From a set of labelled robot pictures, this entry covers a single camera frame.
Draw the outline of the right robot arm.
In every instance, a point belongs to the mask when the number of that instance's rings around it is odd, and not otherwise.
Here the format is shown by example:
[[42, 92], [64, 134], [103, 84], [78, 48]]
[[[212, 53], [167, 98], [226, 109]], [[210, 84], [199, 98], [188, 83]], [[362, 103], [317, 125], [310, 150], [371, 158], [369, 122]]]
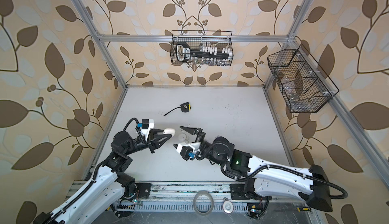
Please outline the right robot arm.
[[228, 139], [205, 140], [200, 128], [181, 127], [196, 136], [193, 143], [174, 144], [184, 160], [209, 160], [220, 166], [222, 174], [244, 185], [243, 196], [249, 199], [284, 196], [304, 201], [313, 209], [332, 212], [332, 200], [348, 197], [347, 191], [328, 180], [319, 165], [291, 167], [266, 161], [235, 148]]

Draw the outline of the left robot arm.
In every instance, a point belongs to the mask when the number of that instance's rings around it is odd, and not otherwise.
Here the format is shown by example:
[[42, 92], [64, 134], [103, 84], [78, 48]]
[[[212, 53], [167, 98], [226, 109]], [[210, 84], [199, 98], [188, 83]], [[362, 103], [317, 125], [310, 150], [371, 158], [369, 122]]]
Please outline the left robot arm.
[[136, 138], [126, 129], [118, 132], [111, 143], [111, 153], [97, 164], [90, 179], [62, 205], [49, 213], [39, 214], [35, 224], [91, 224], [121, 198], [138, 195], [135, 178], [125, 171], [132, 163], [131, 154], [149, 149], [154, 153], [175, 135], [172, 128], [155, 129], [151, 119], [135, 122]]

